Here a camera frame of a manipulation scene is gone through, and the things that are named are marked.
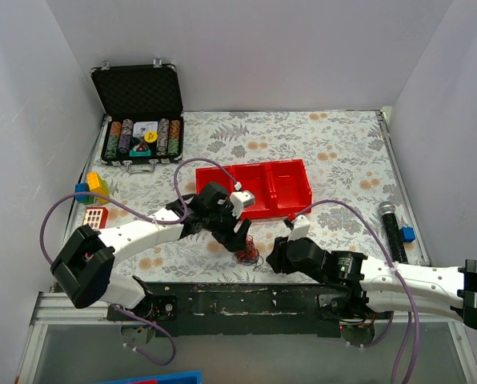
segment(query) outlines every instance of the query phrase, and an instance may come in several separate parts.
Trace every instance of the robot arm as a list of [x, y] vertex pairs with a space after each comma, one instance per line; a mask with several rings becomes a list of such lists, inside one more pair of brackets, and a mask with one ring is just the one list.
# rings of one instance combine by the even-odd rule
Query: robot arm
[[120, 263], [164, 242], [174, 242], [201, 230], [209, 230], [230, 252], [246, 250], [251, 221], [235, 226], [243, 210], [255, 203], [248, 191], [230, 194], [217, 183], [207, 184], [200, 194], [189, 197], [188, 215], [183, 222], [159, 224], [156, 220], [176, 222], [183, 216], [179, 200], [153, 215], [153, 222], [137, 220], [123, 226], [93, 231], [79, 227], [54, 260], [50, 270], [77, 308], [98, 300], [119, 304], [137, 315], [150, 313], [149, 292], [136, 277], [113, 272]]
[[[386, 262], [349, 251], [328, 252], [307, 238], [305, 216], [285, 221], [292, 231], [276, 238], [267, 257], [275, 273], [302, 272], [343, 293], [323, 308], [328, 318], [366, 317], [373, 312], [411, 311], [400, 281]], [[462, 320], [477, 330], [477, 261], [465, 267], [433, 268], [395, 263], [419, 310]]]

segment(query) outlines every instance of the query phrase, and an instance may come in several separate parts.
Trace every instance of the floral mat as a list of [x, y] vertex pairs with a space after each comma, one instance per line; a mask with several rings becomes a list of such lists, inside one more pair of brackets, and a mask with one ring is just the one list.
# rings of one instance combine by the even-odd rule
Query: floral mat
[[[374, 111], [327, 112], [186, 112], [183, 158], [211, 158], [222, 165], [301, 158], [313, 191], [313, 201], [337, 198], [357, 208], [385, 241], [377, 215], [380, 202], [397, 207], [399, 225], [407, 222], [403, 195]], [[158, 164], [153, 174], [129, 174], [124, 167], [100, 163], [102, 135], [90, 166], [107, 181], [112, 198], [144, 214], [153, 214], [176, 199], [175, 164]], [[180, 171], [182, 193], [195, 192], [193, 162]], [[133, 216], [119, 208], [109, 210], [107, 227]], [[77, 204], [71, 230], [80, 226], [86, 207]], [[362, 223], [341, 206], [317, 206], [308, 215], [310, 237], [326, 250], [355, 250], [368, 256], [383, 254]], [[253, 221], [250, 234], [265, 258], [274, 239], [289, 230], [280, 218]], [[417, 241], [407, 245], [410, 263], [422, 251]], [[268, 264], [240, 265], [207, 232], [146, 250], [117, 267], [147, 282], [312, 282], [303, 274], [274, 274]]]

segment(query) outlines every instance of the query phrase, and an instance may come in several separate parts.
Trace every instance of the black metal base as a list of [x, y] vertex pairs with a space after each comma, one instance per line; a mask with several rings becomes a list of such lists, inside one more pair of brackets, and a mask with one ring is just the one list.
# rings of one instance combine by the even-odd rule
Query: black metal base
[[[147, 283], [153, 319], [173, 336], [316, 334], [339, 338], [339, 323], [324, 320], [319, 295], [341, 295], [322, 285]], [[109, 308], [107, 320], [127, 316]]]

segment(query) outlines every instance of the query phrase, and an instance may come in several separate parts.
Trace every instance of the glass panel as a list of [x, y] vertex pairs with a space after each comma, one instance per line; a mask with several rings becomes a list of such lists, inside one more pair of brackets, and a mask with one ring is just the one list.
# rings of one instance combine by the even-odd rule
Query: glass panel
[[[162, 367], [124, 348], [119, 326], [49, 326], [34, 382], [91, 383], [202, 370], [205, 384], [387, 383], [405, 329], [395, 323], [387, 338], [368, 350], [312, 335], [181, 337], [176, 359]], [[170, 354], [165, 338], [153, 339], [146, 349], [162, 358]], [[397, 382], [410, 353], [407, 348]], [[447, 323], [422, 324], [411, 382], [466, 382]]]

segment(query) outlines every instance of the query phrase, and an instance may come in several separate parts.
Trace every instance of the red tray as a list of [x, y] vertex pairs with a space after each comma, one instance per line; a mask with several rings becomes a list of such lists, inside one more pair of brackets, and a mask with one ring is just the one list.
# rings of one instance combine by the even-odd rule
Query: red tray
[[[282, 162], [258, 162], [224, 167], [255, 196], [255, 204], [244, 211], [243, 218], [288, 216], [311, 204], [310, 183], [301, 159]], [[219, 168], [198, 168], [196, 190], [209, 182], [218, 182], [233, 192], [233, 182]]]

